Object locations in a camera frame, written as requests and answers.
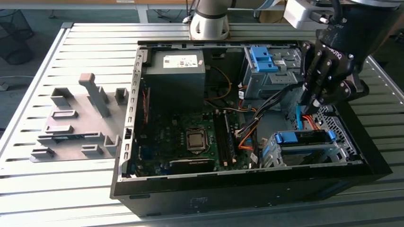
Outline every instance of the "power supply label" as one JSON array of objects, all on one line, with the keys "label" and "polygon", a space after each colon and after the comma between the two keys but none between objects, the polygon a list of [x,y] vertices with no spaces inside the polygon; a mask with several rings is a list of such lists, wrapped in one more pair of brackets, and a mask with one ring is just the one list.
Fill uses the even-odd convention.
[{"label": "power supply label", "polygon": [[163,68],[196,68],[196,55],[165,55]]}]

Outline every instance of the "sticker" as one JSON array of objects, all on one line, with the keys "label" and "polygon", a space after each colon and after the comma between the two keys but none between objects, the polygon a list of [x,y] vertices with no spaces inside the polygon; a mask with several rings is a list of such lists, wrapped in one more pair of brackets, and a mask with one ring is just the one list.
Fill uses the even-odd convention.
[{"label": "sticker", "polygon": [[244,91],[239,91],[239,98],[244,99]]},{"label": "sticker", "polygon": [[255,162],[255,164],[257,164],[257,162],[259,162],[259,157],[255,155],[255,153],[251,153],[249,158],[252,159],[252,161]]},{"label": "sticker", "polygon": [[163,68],[197,67],[196,55],[165,55],[163,61]]},{"label": "sticker", "polygon": [[284,61],[284,60],[273,61],[273,63],[275,63],[276,65],[285,65],[285,61]]}]

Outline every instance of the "floor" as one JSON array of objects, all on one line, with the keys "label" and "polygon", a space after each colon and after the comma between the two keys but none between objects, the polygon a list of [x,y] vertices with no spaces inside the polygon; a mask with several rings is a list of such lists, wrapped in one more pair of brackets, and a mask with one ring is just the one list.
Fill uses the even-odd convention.
[{"label": "floor", "polygon": [[[24,65],[12,66],[0,59],[0,79],[9,76],[35,76],[43,58],[52,45],[55,36],[64,22],[79,23],[139,23],[137,12],[133,10],[56,10],[55,19],[49,19],[51,10],[23,10],[27,21],[36,33],[27,42],[35,52],[35,58]],[[184,10],[171,10],[164,13],[165,17],[159,18],[155,11],[148,11],[151,23],[179,23],[185,17]],[[256,23],[252,17],[252,11],[231,11],[228,14],[231,23]],[[404,45],[396,44],[388,40],[383,48],[376,53],[376,59],[387,62],[385,70],[396,80],[396,83],[404,87],[404,77],[400,77],[404,71]],[[19,106],[24,93],[31,83],[28,77],[3,78],[8,84],[8,91],[0,92],[0,136],[1,129],[8,125],[13,112]]]}]

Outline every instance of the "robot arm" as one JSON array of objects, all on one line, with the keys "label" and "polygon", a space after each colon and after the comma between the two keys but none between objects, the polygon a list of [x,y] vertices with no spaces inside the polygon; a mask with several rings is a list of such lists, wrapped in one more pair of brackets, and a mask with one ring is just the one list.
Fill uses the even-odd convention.
[{"label": "robot arm", "polygon": [[288,1],[285,19],[296,28],[312,29],[313,23],[325,27],[316,32],[316,43],[304,42],[301,46],[303,114],[316,113],[321,105],[368,95],[368,86],[357,75],[400,17],[401,1]]}]

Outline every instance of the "motherboard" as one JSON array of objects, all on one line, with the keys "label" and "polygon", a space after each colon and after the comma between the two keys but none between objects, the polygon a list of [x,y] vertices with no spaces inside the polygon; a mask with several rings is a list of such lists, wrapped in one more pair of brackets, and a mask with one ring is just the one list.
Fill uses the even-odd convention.
[{"label": "motherboard", "polygon": [[139,176],[248,168],[249,151],[236,150],[232,138],[240,128],[236,112],[157,114],[152,119],[153,127],[140,138]]}]

